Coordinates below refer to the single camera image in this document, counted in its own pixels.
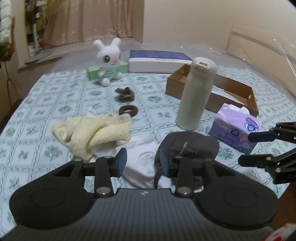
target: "thermos bottle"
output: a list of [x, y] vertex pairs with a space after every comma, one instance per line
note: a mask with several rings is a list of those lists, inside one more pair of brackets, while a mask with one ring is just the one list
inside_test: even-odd
[[210, 59], [198, 57], [192, 61], [183, 90], [176, 124], [184, 130], [195, 130], [202, 117], [217, 72]]

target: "white plush rabbit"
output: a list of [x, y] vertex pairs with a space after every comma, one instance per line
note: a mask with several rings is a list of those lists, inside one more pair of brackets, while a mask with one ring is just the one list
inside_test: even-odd
[[105, 46], [101, 40], [94, 41], [94, 45], [99, 50], [96, 55], [96, 64], [100, 68], [98, 81], [102, 86], [109, 86], [112, 79], [122, 78], [122, 73], [117, 72], [120, 66], [120, 42], [120, 38], [115, 38], [110, 45]]

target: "pink curtain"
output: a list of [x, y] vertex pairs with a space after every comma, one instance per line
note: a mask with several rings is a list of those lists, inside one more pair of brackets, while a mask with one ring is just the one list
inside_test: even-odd
[[108, 37], [132, 37], [133, 0], [62, 0], [44, 32], [59, 46]]

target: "gray ribbed panel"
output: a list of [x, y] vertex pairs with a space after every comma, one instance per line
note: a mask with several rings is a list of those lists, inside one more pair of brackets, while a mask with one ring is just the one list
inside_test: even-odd
[[112, 198], [98, 199], [79, 221], [54, 230], [18, 226], [3, 241], [262, 241], [273, 230], [230, 230], [204, 218], [190, 199], [162, 191], [120, 189]]

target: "purple tissue package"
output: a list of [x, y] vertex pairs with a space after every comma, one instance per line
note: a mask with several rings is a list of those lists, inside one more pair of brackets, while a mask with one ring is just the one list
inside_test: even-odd
[[250, 154], [257, 143], [249, 142], [248, 135], [260, 131], [261, 123], [243, 108], [244, 110], [239, 110], [238, 107], [224, 103], [216, 115], [210, 135], [245, 154]]

